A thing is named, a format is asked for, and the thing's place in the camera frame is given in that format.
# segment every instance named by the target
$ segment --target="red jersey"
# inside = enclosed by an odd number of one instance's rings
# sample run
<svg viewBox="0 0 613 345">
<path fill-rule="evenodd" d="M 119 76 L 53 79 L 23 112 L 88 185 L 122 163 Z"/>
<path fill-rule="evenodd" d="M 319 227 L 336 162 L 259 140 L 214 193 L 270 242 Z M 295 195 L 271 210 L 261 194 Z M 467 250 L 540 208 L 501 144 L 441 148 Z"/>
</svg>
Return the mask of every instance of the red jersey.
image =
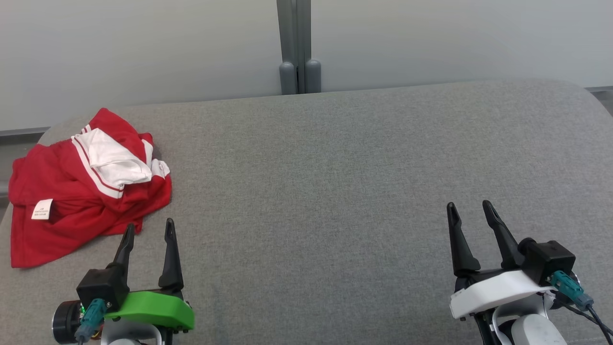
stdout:
<svg viewBox="0 0 613 345">
<path fill-rule="evenodd" d="M 152 158 L 153 138 L 101 109 L 80 134 L 51 146 L 37 144 L 13 162 L 11 266 L 61 258 L 100 235 L 123 234 L 129 223 L 170 202 L 170 170 Z M 39 201 L 48 219 L 32 219 Z"/>
</svg>

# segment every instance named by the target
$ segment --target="gray metal post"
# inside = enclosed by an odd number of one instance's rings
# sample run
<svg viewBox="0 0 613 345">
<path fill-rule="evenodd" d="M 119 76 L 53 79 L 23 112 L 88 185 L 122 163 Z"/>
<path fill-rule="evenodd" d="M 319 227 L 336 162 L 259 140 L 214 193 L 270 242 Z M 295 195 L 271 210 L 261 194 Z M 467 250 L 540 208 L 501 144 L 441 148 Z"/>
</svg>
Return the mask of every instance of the gray metal post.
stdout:
<svg viewBox="0 0 613 345">
<path fill-rule="evenodd" d="M 292 0 L 276 0 L 276 12 L 279 18 L 279 36 L 281 38 L 281 58 L 279 66 L 281 94 L 294 95 L 298 92 L 297 83 L 297 45 L 295 28 L 295 10 Z"/>
<path fill-rule="evenodd" d="M 298 92 L 321 92 L 321 63 L 311 59 L 311 0 L 296 1 Z"/>
</svg>

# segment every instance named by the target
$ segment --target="white stripe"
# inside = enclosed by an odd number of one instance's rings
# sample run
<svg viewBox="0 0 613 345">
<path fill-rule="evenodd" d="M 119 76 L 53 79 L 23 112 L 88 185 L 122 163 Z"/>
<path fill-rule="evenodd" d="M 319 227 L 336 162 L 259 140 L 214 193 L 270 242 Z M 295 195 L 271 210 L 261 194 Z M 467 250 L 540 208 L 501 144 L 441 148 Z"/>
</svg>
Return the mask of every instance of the white stripe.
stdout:
<svg viewBox="0 0 613 345">
<path fill-rule="evenodd" d="M 123 196 L 123 191 L 118 192 L 114 189 L 108 188 L 107 186 L 103 185 L 100 179 L 98 178 L 98 176 L 96 175 L 96 173 L 89 166 L 89 162 L 87 161 L 87 157 L 85 155 L 85 152 L 81 148 L 81 145 L 77 142 L 74 136 L 72 136 L 71 139 L 72 139 L 72 145 L 74 145 L 74 147 L 77 149 L 78 156 L 79 158 L 81 158 L 81 163 L 83 164 L 85 171 L 87 171 L 91 180 L 94 181 L 98 190 L 102 194 L 110 196 L 111 198 L 115 198 L 115 199 L 121 198 Z"/>
<path fill-rule="evenodd" d="M 77 136 L 74 136 L 74 139 L 77 141 L 77 143 L 81 144 L 81 146 L 80 146 L 80 147 L 83 147 L 84 149 L 88 150 L 89 154 L 91 154 L 91 151 L 89 151 L 89 149 L 91 148 L 91 146 L 90 146 L 91 144 L 90 144 L 90 143 L 85 144 L 85 143 L 83 142 L 83 137 L 81 137 L 81 140 L 79 140 L 79 139 L 77 138 Z M 100 170 L 96 169 L 96 168 L 95 168 L 95 167 L 92 165 L 91 160 L 92 160 L 93 158 L 92 158 L 91 156 L 88 156 L 87 154 L 86 154 L 85 156 L 86 156 L 86 157 L 85 157 L 86 159 L 89 157 L 89 161 L 85 160 L 85 163 L 87 163 L 87 168 L 89 168 L 89 169 L 92 171 L 92 173 L 94 173 L 94 175 L 93 175 L 93 176 L 98 177 L 98 179 L 97 179 L 97 180 L 98 180 L 98 181 L 99 181 L 99 182 L 102 184 L 102 186 L 103 186 L 103 187 L 108 188 L 107 186 L 111 186 L 111 187 L 115 187 L 115 188 L 117 188 L 117 189 L 119 189 L 119 190 L 123 190 L 123 187 L 124 187 L 123 185 L 116 185 L 116 184 L 113 184 L 113 183 L 109 182 L 107 179 L 105 179 L 105 178 L 104 178 L 103 173 L 102 173 Z"/>
<path fill-rule="evenodd" d="M 170 168 L 168 168 L 166 162 L 154 159 L 151 161 L 151 173 L 154 176 L 166 178 L 166 175 L 170 174 Z"/>
<path fill-rule="evenodd" d="M 143 145 L 145 146 L 145 156 L 146 156 L 146 160 L 145 160 L 145 164 L 147 164 L 147 166 L 149 168 L 151 168 L 151 156 L 153 155 L 153 145 L 151 145 L 148 141 L 141 139 L 141 141 L 143 142 Z"/>
</svg>

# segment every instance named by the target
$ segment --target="cable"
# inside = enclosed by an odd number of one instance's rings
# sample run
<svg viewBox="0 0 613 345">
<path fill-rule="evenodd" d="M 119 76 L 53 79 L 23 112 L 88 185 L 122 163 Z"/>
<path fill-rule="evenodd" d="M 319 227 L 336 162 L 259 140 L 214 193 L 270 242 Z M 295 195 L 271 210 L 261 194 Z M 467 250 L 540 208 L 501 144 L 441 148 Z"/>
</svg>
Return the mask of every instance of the cable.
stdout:
<svg viewBox="0 0 613 345">
<path fill-rule="evenodd" d="M 613 341 L 611 341 L 611 336 L 609 336 L 609 333 L 607 333 L 607 330 L 605 329 L 606 326 L 603 324 L 603 321 L 598 317 L 598 314 L 596 314 L 596 311 L 594 310 L 594 308 L 592 308 L 591 304 L 587 306 L 587 310 L 590 312 L 590 314 L 594 317 L 594 320 L 596 320 L 596 322 L 600 326 L 600 330 L 603 331 L 604 337 L 607 339 L 607 343 L 609 343 L 609 345 L 613 345 Z"/>
<path fill-rule="evenodd" d="M 570 298 L 581 311 L 586 311 L 587 306 L 594 304 L 594 299 L 584 292 L 579 283 L 574 281 L 563 271 L 554 272 L 548 281 L 555 286 L 559 292 Z"/>
<path fill-rule="evenodd" d="M 577 314 L 577 315 L 581 315 L 581 316 L 585 317 L 586 319 L 588 319 L 589 321 L 593 322 L 595 325 L 598 325 L 598 322 L 596 322 L 596 320 L 595 320 L 593 317 L 591 317 L 591 316 L 587 315 L 586 313 L 584 313 L 584 312 L 582 312 L 582 311 L 578 310 L 577 308 L 573 308 L 573 307 L 571 307 L 570 305 L 568 305 L 568 304 L 566 304 L 566 303 L 564 303 L 564 302 L 562 302 L 562 301 L 560 301 L 560 300 L 556 300 L 556 301 L 557 301 L 557 302 L 558 302 L 558 303 L 559 303 L 561 306 L 563 306 L 564 308 L 566 308 L 566 309 L 568 309 L 568 310 L 572 311 L 573 313 L 575 313 L 575 314 Z M 607 331 L 607 332 L 608 332 L 610 335 L 613 335 L 613 330 L 611 330 L 609 327 L 607 327 L 607 326 L 605 326 L 605 325 L 603 325 L 603 326 L 604 326 L 604 329 L 605 329 L 605 330 L 606 330 L 606 331 Z"/>
<path fill-rule="evenodd" d="M 79 339 L 82 343 L 87 343 L 91 336 L 100 330 L 107 309 L 107 303 L 102 298 L 94 298 L 85 311 L 85 315 L 81 318 L 81 324 L 75 332 L 75 339 Z"/>
</svg>

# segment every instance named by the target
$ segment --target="gray fabric surface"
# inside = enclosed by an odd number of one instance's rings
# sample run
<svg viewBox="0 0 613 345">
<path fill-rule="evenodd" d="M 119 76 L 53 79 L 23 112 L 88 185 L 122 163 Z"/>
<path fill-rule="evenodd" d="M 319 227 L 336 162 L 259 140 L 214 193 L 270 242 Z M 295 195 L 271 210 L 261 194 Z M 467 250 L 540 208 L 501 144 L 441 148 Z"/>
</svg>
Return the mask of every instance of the gray fabric surface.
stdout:
<svg viewBox="0 0 613 345">
<path fill-rule="evenodd" d="M 117 109 L 170 166 L 172 202 L 135 240 L 129 285 L 156 287 L 173 217 L 197 330 L 182 344 L 477 344 L 452 319 L 445 205 L 484 268 L 500 254 L 490 199 L 519 240 L 556 239 L 613 325 L 613 118 L 550 80 L 453 83 Z M 88 117 L 41 139 L 68 138 Z M 119 236 L 27 270 L 0 228 L 2 342 L 52 344 L 57 305 Z M 568 311 L 571 344 L 604 344 Z"/>
</svg>

